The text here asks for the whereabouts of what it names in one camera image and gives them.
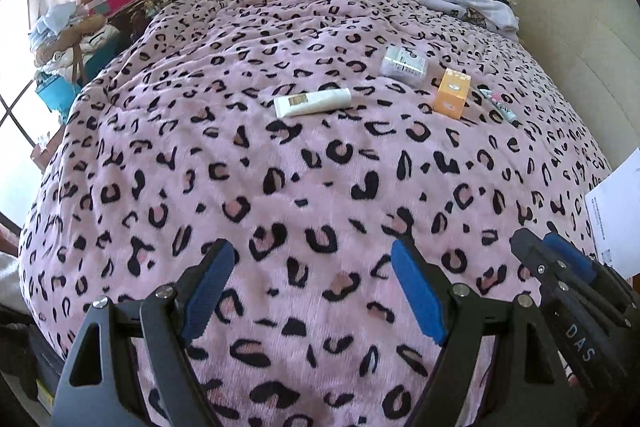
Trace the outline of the white paper bag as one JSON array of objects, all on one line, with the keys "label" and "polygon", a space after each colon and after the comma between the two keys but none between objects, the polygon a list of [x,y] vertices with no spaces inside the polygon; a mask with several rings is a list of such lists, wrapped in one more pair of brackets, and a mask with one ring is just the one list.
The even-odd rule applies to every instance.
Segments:
[{"label": "white paper bag", "polygon": [[598,260],[623,279],[639,274],[639,150],[585,196]]}]

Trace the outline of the small green tube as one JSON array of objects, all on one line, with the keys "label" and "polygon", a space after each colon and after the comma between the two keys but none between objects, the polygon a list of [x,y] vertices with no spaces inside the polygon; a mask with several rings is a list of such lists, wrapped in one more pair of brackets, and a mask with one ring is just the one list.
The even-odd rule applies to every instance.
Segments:
[{"label": "small green tube", "polygon": [[478,89],[478,91],[480,91],[480,95],[485,100],[490,102],[491,105],[494,106],[495,109],[498,110],[500,115],[509,124],[515,124],[518,121],[518,117],[516,117],[516,115],[513,112],[513,110],[510,109],[508,106],[506,106],[506,104],[504,104],[503,101],[501,101],[501,98],[497,93],[495,93],[494,91],[491,91],[489,89],[483,89],[483,88]]}]

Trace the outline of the orange cardboard box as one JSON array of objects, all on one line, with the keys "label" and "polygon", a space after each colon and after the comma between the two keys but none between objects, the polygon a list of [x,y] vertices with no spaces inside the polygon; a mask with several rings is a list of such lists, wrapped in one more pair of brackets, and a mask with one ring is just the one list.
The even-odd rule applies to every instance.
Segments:
[{"label": "orange cardboard box", "polygon": [[471,88],[471,76],[447,68],[442,75],[434,102],[434,111],[460,119]]}]

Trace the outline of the white tissue pack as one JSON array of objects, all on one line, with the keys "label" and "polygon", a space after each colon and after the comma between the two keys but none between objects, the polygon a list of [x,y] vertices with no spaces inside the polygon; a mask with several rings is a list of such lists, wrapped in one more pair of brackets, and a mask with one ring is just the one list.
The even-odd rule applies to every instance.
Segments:
[{"label": "white tissue pack", "polygon": [[380,74],[409,87],[420,88],[426,77],[426,56],[404,46],[389,46],[381,63]]}]

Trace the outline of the white cream tube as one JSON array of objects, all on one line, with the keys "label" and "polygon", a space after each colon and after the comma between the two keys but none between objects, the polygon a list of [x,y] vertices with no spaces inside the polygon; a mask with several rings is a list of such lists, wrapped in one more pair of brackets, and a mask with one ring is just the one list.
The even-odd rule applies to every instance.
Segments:
[{"label": "white cream tube", "polygon": [[273,100],[278,118],[311,115],[349,108],[352,94],[348,89],[330,89],[279,96]]}]

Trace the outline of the pink leopard print blanket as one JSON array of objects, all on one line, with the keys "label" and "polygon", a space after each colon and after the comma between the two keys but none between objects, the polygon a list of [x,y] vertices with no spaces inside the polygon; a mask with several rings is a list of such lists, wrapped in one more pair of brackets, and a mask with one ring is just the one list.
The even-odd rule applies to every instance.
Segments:
[{"label": "pink leopard print blanket", "polygon": [[[383,77],[426,56],[420,88]],[[447,68],[460,119],[434,111]],[[509,124],[478,89],[497,93]],[[279,96],[349,108],[278,118]],[[181,0],[82,90],[20,237],[21,292],[67,355],[96,298],[141,299],[216,239],[238,253],[188,349],[228,426],[399,426],[435,364],[390,267],[410,236],[480,295],[537,283],[520,228],[593,250],[596,139],[519,43],[416,0]]]}]

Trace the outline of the cluttered side shelf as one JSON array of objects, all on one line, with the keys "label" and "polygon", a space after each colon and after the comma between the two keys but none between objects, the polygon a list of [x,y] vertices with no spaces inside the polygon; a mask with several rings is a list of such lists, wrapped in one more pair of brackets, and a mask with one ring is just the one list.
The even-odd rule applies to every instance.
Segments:
[{"label": "cluttered side shelf", "polygon": [[80,0],[52,6],[29,34],[36,95],[64,122],[81,88],[178,0]]}]

